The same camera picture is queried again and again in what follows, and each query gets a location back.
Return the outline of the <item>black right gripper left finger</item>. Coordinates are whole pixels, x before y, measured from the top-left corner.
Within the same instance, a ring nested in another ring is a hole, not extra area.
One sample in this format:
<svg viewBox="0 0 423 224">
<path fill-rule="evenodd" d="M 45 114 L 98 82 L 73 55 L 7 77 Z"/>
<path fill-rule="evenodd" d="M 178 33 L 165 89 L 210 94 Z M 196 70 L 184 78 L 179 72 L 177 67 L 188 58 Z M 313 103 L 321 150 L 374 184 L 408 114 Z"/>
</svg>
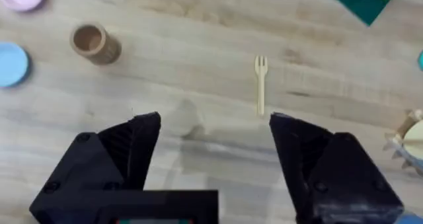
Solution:
<svg viewBox="0 0 423 224">
<path fill-rule="evenodd" d="M 161 129 L 151 112 L 80 133 L 29 207 L 39 223 L 99 223 L 105 207 L 138 202 Z"/>
</svg>

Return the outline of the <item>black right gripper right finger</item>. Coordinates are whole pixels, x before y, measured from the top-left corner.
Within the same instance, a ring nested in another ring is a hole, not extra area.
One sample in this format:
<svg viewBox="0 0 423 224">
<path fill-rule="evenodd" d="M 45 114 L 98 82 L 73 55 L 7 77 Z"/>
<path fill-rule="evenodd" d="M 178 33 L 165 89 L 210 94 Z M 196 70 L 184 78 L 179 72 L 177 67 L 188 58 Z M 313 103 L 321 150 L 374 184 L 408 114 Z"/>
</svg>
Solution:
<svg viewBox="0 0 423 224">
<path fill-rule="evenodd" d="M 270 129 L 297 223 L 395 223 L 404 205 L 351 133 L 282 113 Z"/>
</svg>

